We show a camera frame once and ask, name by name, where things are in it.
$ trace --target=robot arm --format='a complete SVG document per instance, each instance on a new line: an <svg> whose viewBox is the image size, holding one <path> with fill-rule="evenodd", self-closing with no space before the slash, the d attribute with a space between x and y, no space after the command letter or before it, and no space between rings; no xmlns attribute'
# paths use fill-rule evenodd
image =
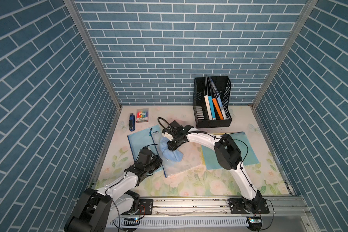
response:
<svg viewBox="0 0 348 232"><path fill-rule="evenodd" d="M186 142L196 142L214 150L218 163L224 169L230 170L239 186L245 209L251 213L259 211L263 199L262 194L253 187L248 174L243 171L241 151L229 134L217 138L213 134L199 131L190 125L182 127L176 121L164 128L162 133L170 140L167 144L171 151L175 151Z"/></svg>
<svg viewBox="0 0 348 232"><path fill-rule="evenodd" d="M120 178L97 190L86 189L81 194L65 224L65 232L103 231L107 222L119 215L118 212L136 212L139 194L130 189L138 186L161 164L162 160L158 155L143 147L135 163L125 169L125 174Z"/></svg>

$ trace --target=light blue folder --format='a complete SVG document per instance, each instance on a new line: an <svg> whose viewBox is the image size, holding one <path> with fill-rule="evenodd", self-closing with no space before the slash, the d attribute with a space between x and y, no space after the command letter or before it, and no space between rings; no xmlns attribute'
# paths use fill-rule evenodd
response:
<svg viewBox="0 0 348 232"><path fill-rule="evenodd" d="M154 143L152 140L152 137L149 135L151 128L152 128L152 133L156 132L156 131L160 131L160 126L155 125L153 127L149 127L147 129L144 129L144 130L141 130L141 131L138 131L138 132L135 132L133 134L128 135L130 149L131 149L131 152L133 153L134 160L137 159L137 157L139 155L139 151L144 146L147 146L149 144ZM158 151L156 150L155 145L149 146L149 149L151 151L153 151L153 153L158 155ZM162 166L159 169L157 169L155 172L161 171L161 170L162 170Z"/></svg>
<svg viewBox="0 0 348 232"><path fill-rule="evenodd" d="M249 147L249 152L247 153L247 157L243 162L244 165L255 165L259 163L259 160L256 157L253 149L251 148L250 142L247 139L245 132L238 132L238 133L233 133L230 135L232 138L243 141ZM247 151L245 144L237 140L234 140L234 142L240 148L241 156L242 158L244 158ZM215 151L213 151L212 149L208 147L202 146L202 152L204 154L204 160L205 160L205 165L207 170L222 169L222 167L218 163L217 157L215 155Z"/></svg>

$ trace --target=blue brick wallpaper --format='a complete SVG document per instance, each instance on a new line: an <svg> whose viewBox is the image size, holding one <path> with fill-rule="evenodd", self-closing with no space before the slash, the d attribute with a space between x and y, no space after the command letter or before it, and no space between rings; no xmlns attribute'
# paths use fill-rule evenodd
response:
<svg viewBox="0 0 348 232"><path fill-rule="evenodd" d="M62 0L0 0L0 232L63 229L115 111Z"/></svg>
<svg viewBox="0 0 348 232"><path fill-rule="evenodd" d="M193 78L228 75L250 104L306 0L76 0L125 105L192 104Z"/></svg>
<svg viewBox="0 0 348 232"><path fill-rule="evenodd" d="M319 0L257 107L321 231L348 231L348 0Z"/></svg>

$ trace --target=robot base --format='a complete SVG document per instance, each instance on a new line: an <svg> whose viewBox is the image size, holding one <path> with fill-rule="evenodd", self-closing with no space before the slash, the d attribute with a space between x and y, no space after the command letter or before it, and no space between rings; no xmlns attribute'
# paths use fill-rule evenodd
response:
<svg viewBox="0 0 348 232"><path fill-rule="evenodd" d="M251 214L245 210L242 198L230 198L228 199L228 204L230 205L232 214ZM265 199L262 199L259 212L260 214L269 214L269 208Z"/></svg>
<svg viewBox="0 0 348 232"><path fill-rule="evenodd" d="M139 205L144 206L141 207L141 210L145 209L146 212L144 212L145 215L151 215L152 214L152 207L153 207L153 199L139 199ZM130 211L126 211L122 213L121 215L138 215L139 216L139 210L136 211L137 214L130 214Z"/></svg>

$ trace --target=black cable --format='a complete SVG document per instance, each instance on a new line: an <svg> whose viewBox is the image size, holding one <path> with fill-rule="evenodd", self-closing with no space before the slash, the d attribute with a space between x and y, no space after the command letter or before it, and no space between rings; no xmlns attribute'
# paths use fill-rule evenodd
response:
<svg viewBox="0 0 348 232"><path fill-rule="evenodd" d="M160 120L163 120L163 121L168 125L168 128L170 128L170 132L171 132L171 134L173 135L173 128L171 127L171 124L168 123L168 121L166 121L164 118L158 117L158 118L157 118L157 121L158 121L158 123L160 124L160 126L161 126L162 128L166 128L166 127L164 127L164 126L161 124Z"/></svg>
<svg viewBox="0 0 348 232"><path fill-rule="evenodd" d="M119 208L117 208L117 205L115 204L115 201L112 199L112 197L111 197L111 200L112 200L112 203L115 205L116 210L117 210L117 215L119 216L119 226L117 227L117 226L115 225L115 222L114 222L114 221L112 221L112 222L113 222L113 224L117 227L117 232L119 232L119 231L120 231L120 226L121 226L120 212L119 212Z"/></svg>
<svg viewBox="0 0 348 232"><path fill-rule="evenodd" d="M270 202L270 205L272 205L273 216L272 216L272 220L271 220L271 222L270 222L269 226L268 226L267 228L260 229L260 230L258 230L258 231L268 229L268 228L269 228L269 227L272 225L273 219L274 219L274 217L275 217L275 209L273 208L273 204L272 204L272 202L271 202L270 200L268 200L268 199L265 199L265 200L269 201L269 202Z"/></svg>
<svg viewBox="0 0 348 232"><path fill-rule="evenodd" d="M117 225L115 224L115 222L114 221L112 221L112 223L116 226L116 228L118 228L119 230L124 230L124 229L122 229L122 228L119 228L119 227L117 227Z"/></svg>
<svg viewBox="0 0 348 232"><path fill-rule="evenodd" d="M245 144L245 146L246 146L246 155L245 155L245 157L242 159L242 161L241 161L241 163L240 163L240 169L241 169L242 174L245 176L245 179L246 179L247 182L249 183L249 186L254 190L254 192L255 192L256 194L258 194L258 193L255 191L255 189L254 189L254 187L253 187L253 184L250 183L249 179L246 177L246 174L243 172L243 167L241 167L241 164L244 162L246 156L247 156L248 153L249 153L249 146L248 146L244 141L241 141L241 140L236 139L236 138L217 138L217 137L215 137L215 136L212 136L212 135L209 134L209 133L207 133L207 134L208 134L209 136L213 137L214 139L230 139L230 140L237 140L237 141L240 141L240 142L242 142L243 144Z"/></svg>
<svg viewBox="0 0 348 232"><path fill-rule="evenodd" d="M150 145L144 146L143 148L148 147L148 146L151 146L151 145L158 145L158 144L153 143L153 144L150 144Z"/></svg>
<svg viewBox="0 0 348 232"><path fill-rule="evenodd" d="M210 135L208 132L205 132L205 131L191 131L191 132L187 132L187 133L181 135L180 137L173 137L173 138L175 138L175 139L181 139L181 138L183 138L184 136L187 136L187 135L189 135L189 134L208 134L208 135Z"/></svg>

